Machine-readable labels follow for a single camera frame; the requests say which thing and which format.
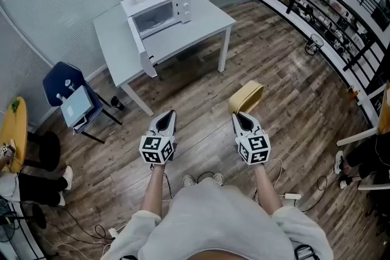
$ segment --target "white table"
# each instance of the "white table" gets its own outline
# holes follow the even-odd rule
[[[221,34],[218,71],[225,70],[230,31],[235,20],[207,0],[191,0],[191,21],[177,23],[143,40],[153,64],[178,54],[184,49],[218,33]],[[103,13],[94,21],[108,70],[115,86],[121,87],[149,116],[154,112],[129,86],[144,73],[122,5]]]

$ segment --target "white shirt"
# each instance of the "white shirt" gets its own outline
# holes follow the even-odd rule
[[[0,171],[0,195],[11,202],[20,202],[18,174]]]
[[[234,186],[212,179],[181,189],[166,217],[138,211],[102,260],[132,255],[138,260],[184,260],[205,250],[223,250],[248,260],[294,260],[309,245],[320,260],[333,252],[322,229],[295,207],[272,218]]]

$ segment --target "white sneaker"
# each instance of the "white sneaker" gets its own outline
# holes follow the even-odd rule
[[[61,199],[60,199],[60,202],[57,206],[61,206],[61,207],[64,207],[65,206],[65,199],[63,198],[63,194],[62,192],[58,192],[61,196]]]
[[[183,186],[186,187],[191,185],[196,185],[194,178],[190,175],[185,175],[183,178]]]
[[[340,174],[341,172],[340,165],[344,161],[342,156],[343,156],[342,150],[338,151],[335,157],[335,167],[333,168],[336,175]]]
[[[219,186],[223,186],[224,185],[224,176],[221,173],[219,173],[219,172],[214,174],[213,180]]]
[[[345,180],[343,180],[342,182],[340,182],[340,188],[341,189],[345,189],[346,187],[348,186],[347,182]]]
[[[68,182],[68,186],[65,189],[69,191],[72,188],[72,181],[73,181],[73,169],[71,166],[66,167],[62,177],[66,180],[66,182]]]

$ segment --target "power strip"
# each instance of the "power strip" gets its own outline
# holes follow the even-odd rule
[[[110,235],[111,235],[112,238],[117,238],[117,237],[119,236],[118,231],[117,231],[116,229],[114,229],[114,228],[110,228],[110,229],[108,230],[108,232],[110,233]]]
[[[302,195],[300,194],[293,194],[293,193],[286,193],[285,199],[292,199],[292,200],[300,200],[302,198]]]

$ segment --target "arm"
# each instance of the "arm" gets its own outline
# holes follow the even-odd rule
[[[264,165],[254,165],[253,169],[256,176],[258,204],[271,216],[283,206],[282,201],[269,181]]]
[[[154,165],[140,210],[150,211],[161,217],[163,204],[163,180],[165,165]]]
[[[0,171],[5,167],[5,165],[8,165],[10,163],[11,158],[4,156],[3,158],[0,158]]]
[[[140,210],[132,216],[102,260],[138,257],[139,250],[161,222],[164,170],[165,165],[154,165]]]

